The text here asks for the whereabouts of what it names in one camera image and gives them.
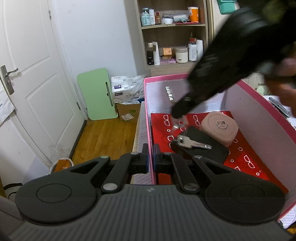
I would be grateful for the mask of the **person right hand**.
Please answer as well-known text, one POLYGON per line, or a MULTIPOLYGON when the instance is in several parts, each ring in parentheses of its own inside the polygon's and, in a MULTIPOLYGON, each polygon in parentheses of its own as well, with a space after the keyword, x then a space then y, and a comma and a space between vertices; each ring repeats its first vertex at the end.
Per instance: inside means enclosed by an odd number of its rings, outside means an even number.
POLYGON ((295 76, 295 57, 284 59, 274 68, 274 76, 265 76, 264 81, 273 95, 277 95, 280 102, 291 108, 295 116, 295 88, 291 86, 295 76))

